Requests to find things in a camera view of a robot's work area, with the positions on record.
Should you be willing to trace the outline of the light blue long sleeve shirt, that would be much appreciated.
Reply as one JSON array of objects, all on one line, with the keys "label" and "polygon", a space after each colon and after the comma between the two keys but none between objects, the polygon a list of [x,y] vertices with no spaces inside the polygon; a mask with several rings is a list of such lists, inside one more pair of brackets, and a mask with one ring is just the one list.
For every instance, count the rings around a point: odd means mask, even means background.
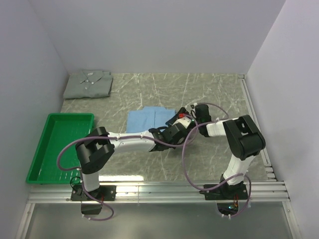
[{"label": "light blue long sleeve shirt", "polygon": [[142,110],[130,111],[126,133],[138,133],[150,128],[166,126],[165,123],[175,114],[175,110],[165,107],[144,107]]}]

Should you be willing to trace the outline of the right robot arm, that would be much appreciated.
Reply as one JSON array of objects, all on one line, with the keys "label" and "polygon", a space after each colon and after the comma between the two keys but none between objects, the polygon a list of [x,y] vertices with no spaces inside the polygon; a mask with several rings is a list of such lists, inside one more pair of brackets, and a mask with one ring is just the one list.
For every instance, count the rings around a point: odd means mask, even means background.
[{"label": "right robot arm", "polygon": [[191,134],[198,130],[202,136],[225,136],[231,150],[231,159],[220,183],[215,186],[192,187],[203,194],[216,198],[231,199],[244,192],[244,178],[253,159],[265,148],[266,141],[249,115],[230,119],[213,119],[209,112],[210,103],[196,103],[191,111],[182,107],[178,113],[166,122],[162,131],[163,139],[168,144],[181,145],[185,153],[186,144]]}]

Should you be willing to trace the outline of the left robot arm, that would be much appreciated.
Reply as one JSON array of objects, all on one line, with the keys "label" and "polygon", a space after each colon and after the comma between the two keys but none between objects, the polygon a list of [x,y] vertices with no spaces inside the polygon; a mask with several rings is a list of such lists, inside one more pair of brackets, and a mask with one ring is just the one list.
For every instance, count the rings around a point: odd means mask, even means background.
[{"label": "left robot arm", "polygon": [[99,171],[116,154],[135,151],[157,152],[184,143],[189,126],[178,122],[168,127],[151,128],[140,133],[113,133],[98,127],[75,145],[82,168],[83,195],[88,200],[100,196]]}]

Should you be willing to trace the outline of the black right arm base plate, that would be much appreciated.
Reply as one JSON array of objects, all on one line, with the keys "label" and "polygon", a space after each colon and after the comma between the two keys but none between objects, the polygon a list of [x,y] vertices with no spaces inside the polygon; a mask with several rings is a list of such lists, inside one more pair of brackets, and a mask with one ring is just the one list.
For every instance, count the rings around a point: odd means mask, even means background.
[{"label": "black right arm base plate", "polygon": [[206,201],[230,201],[229,203],[216,203],[221,217],[230,219],[247,208],[251,197],[251,185],[247,189],[243,182],[238,185],[225,183],[214,190],[207,190],[213,186],[215,184],[205,184],[204,190],[200,190],[199,193],[204,195]]}]

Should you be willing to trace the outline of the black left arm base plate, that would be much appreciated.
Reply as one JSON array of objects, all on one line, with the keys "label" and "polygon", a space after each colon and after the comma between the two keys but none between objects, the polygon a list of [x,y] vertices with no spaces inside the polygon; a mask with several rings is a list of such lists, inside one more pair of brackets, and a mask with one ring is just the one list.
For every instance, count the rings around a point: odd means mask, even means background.
[{"label": "black left arm base plate", "polygon": [[[72,188],[71,201],[73,202],[89,202],[93,200],[84,192],[82,185],[80,183],[80,177],[75,176],[70,180],[70,186]],[[100,186],[98,189],[89,192],[89,195],[99,201],[112,202],[115,200],[116,196],[116,186]],[[81,213],[84,216],[97,216],[102,210],[101,204],[81,204]]]}]

